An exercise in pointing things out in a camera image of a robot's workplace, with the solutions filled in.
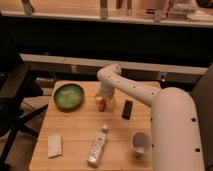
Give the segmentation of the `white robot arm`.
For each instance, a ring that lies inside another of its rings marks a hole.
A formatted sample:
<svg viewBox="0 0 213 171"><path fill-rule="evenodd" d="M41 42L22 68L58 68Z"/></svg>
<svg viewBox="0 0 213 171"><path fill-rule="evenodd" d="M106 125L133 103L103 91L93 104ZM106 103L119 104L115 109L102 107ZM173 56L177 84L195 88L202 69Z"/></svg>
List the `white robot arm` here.
<svg viewBox="0 0 213 171"><path fill-rule="evenodd" d="M110 64L97 72L99 93L112 99L115 89L151 109L153 171L205 171L198 114L192 97L176 87L160 89L121 76Z"/></svg>

